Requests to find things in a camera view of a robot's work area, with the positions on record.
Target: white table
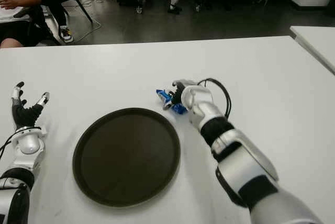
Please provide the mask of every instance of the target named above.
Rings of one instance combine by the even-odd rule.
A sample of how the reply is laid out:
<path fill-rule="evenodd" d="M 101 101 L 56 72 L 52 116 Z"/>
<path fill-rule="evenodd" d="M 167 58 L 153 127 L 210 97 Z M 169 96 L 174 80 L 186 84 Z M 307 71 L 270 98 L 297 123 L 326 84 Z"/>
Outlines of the white table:
<path fill-rule="evenodd" d="M 24 97 L 51 93 L 38 121 L 49 129 L 47 154 L 31 196 L 30 223 L 249 223 L 219 186 L 209 147 L 187 115 L 163 111 L 156 88 L 175 79 L 214 77 L 232 98 L 230 121 L 272 160 L 281 185 L 325 223 L 334 221 L 335 80 L 290 37 L 192 42 L 41 47 L 0 51 L 0 137 L 12 131 L 9 96 L 25 81 Z M 225 108 L 219 89 L 216 103 Z M 144 107 L 176 127 L 181 163 L 155 199 L 115 209 L 88 199 L 72 174 L 84 130 L 125 107 Z M 6 149 L 0 169 L 13 158 Z"/>
<path fill-rule="evenodd" d="M 295 40 L 335 75 L 335 28 L 291 26 Z"/>

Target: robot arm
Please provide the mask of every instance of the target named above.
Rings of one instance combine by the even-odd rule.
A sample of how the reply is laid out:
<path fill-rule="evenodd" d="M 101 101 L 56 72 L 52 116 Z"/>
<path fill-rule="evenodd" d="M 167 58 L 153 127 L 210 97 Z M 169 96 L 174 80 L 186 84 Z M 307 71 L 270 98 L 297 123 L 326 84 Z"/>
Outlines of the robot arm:
<path fill-rule="evenodd" d="M 41 138 L 45 133 L 40 127 L 35 127 L 35 122 L 49 100 L 49 93 L 44 93 L 31 108 L 24 108 L 27 101 L 20 99 L 23 85 L 23 82 L 17 84 L 12 94 L 16 131 L 1 147 L 0 158 L 5 147 L 12 142 L 15 159 L 0 177 L 0 224 L 27 223 L 29 195 L 44 154 Z"/>
<path fill-rule="evenodd" d="M 271 161 L 214 104 L 209 89 L 192 81 L 173 83 L 171 105 L 181 103 L 189 120 L 211 147 L 216 176 L 238 206 L 248 207 L 253 224 L 321 223 L 298 198 L 278 185 Z"/>

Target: knee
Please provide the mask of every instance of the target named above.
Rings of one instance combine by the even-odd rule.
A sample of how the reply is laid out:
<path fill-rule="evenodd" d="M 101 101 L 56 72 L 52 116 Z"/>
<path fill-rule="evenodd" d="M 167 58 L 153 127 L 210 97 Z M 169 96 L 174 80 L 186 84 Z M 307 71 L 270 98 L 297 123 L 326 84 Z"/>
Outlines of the knee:
<path fill-rule="evenodd" d="M 4 48 L 19 48 L 19 47 L 23 47 L 22 43 L 20 43 L 19 41 L 15 40 L 13 38 L 6 38 L 0 44 L 1 49 L 4 49 Z"/>

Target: blue object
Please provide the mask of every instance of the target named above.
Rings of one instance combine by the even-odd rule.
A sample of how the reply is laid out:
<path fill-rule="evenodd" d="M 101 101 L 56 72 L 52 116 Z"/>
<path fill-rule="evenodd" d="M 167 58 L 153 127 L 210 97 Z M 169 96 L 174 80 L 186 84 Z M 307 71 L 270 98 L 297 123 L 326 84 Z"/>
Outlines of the blue object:
<path fill-rule="evenodd" d="M 170 102 L 172 99 L 172 95 L 166 93 L 165 90 L 157 89 L 156 93 L 164 104 Z M 185 112 L 187 112 L 186 108 L 181 103 L 171 106 L 171 109 L 178 114 L 184 114 Z"/>

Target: human arm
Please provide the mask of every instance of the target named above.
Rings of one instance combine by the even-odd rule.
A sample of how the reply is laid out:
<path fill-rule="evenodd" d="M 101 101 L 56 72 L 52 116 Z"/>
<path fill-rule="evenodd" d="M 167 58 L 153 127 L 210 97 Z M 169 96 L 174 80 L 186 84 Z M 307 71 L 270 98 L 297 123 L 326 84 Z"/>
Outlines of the human arm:
<path fill-rule="evenodd" d="M 0 7 L 14 9 L 16 7 L 31 7 L 41 3 L 41 0 L 0 0 Z"/>

